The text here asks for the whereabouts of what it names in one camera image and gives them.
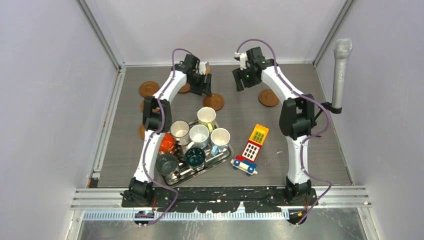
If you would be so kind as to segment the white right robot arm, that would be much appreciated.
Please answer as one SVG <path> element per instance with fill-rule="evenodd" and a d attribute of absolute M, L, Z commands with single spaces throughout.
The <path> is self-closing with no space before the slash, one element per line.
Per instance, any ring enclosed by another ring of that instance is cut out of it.
<path fill-rule="evenodd" d="M 312 191 L 307 171 L 308 137 L 315 124 L 314 97 L 298 90 L 274 59 L 264 57 L 260 47 L 235 52 L 234 58 L 240 64 L 232 72 L 237 91 L 265 83 L 282 103 L 279 128 L 287 141 L 289 161 L 283 195 L 291 205 L 299 205 Z"/>

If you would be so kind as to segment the silver metal tray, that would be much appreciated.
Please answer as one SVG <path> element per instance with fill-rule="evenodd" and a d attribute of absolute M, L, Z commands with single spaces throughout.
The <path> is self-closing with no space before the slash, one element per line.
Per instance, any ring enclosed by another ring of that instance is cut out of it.
<path fill-rule="evenodd" d="M 191 129 L 195 125 L 199 125 L 198 121 L 192 121 L 189 124 L 189 128 Z M 147 143 L 142 150 L 142 156 L 140 157 L 139 163 L 145 163 L 145 167 L 147 169 L 147 173 L 150 178 L 153 178 L 152 168 L 156 169 L 156 161 L 158 155 L 162 155 L 159 153 L 160 143 L 158 143 L 158 135 L 154 134 L 154 137 Z M 189 150 L 188 145 L 181 146 L 176 143 L 175 140 L 175 155 L 178 158 L 179 165 L 178 170 L 171 175 L 163 176 L 159 172 L 159 175 L 162 177 L 164 184 L 168 187 L 176 187 L 181 185 L 209 170 L 212 168 L 229 161 L 234 156 L 233 148 L 228 145 L 228 149 L 224 152 L 221 152 L 215 156 L 211 155 L 212 143 L 211 136 L 209 135 L 209 143 L 206 148 L 202 148 L 206 155 L 205 168 L 200 171 L 193 171 L 189 168 L 189 166 L 184 161 L 184 155 L 187 150 Z"/>

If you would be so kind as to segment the brown wooden coaster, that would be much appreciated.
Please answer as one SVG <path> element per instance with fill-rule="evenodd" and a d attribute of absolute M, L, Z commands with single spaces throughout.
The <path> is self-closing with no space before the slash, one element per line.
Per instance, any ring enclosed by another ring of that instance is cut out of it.
<path fill-rule="evenodd" d="M 203 106 L 212 108 L 215 111 L 221 110 L 224 104 L 224 98 L 218 93 L 213 93 L 211 96 L 205 96 L 203 99 Z"/>
<path fill-rule="evenodd" d="M 180 90 L 178 91 L 178 93 L 180 94 L 186 94 L 190 91 L 190 84 L 186 83 L 183 87 L 180 88 Z"/>
<path fill-rule="evenodd" d="M 140 104 L 140 110 L 141 110 L 141 112 L 144 112 L 144 105 L 145 105 L 145 101 L 143 100 L 141 102 L 141 104 Z M 160 111 L 160 108 L 159 107 L 156 107 L 156 108 L 152 109 L 152 111 L 154 113 L 158 113 Z"/>
<path fill-rule="evenodd" d="M 275 107 L 280 103 L 279 98 L 271 89 L 264 89 L 258 95 L 259 102 L 265 107 Z"/>
<path fill-rule="evenodd" d="M 138 134 L 139 134 L 139 136 L 142 140 L 145 139 L 145 127 L 144 127 L 143 124 L 140 124 L 140 126 L 138 128 Z"/>
<path fill-rule="evenodd" d="M 146 81 L 142 83 L 138 89 L 142 97 L 153 96 L 160 89 L 159 84 L 155 81 Z"/>

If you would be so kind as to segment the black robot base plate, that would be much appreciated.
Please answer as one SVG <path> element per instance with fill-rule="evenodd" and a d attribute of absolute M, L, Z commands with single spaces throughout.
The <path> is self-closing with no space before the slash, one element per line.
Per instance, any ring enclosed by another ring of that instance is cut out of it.
<path fill-rule="evenodd" d="M 317 193 L 301 194 L 289 199 L 284 186 L 180 187 L 177 192 L 156 187 L 147 199 L 121 193 L 124 208 L 149 208 L 170 213 L 234 213 L 244 207 L 246 213 L 273 213 L 280 207 L 305 210 L 317 199 Z"/>

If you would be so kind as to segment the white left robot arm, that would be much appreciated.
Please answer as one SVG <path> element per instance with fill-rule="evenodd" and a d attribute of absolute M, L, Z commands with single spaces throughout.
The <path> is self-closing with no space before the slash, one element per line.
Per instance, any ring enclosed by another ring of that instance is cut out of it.
<path fill-rule="evenodd" d="M 141 207 L 148 207 L 154 199 L 154 171 L 160 143 L 172 125 L 171 102 L 180 89 L 189 84 L 190 92 L 211 96 L 209 62 L 190 53 L 183 61 L 175 63 L 160 89 L 144 100 L 142 124 L 144 138 L 139 163 L 128 189 L 122 193 L 125 200 Z"/>

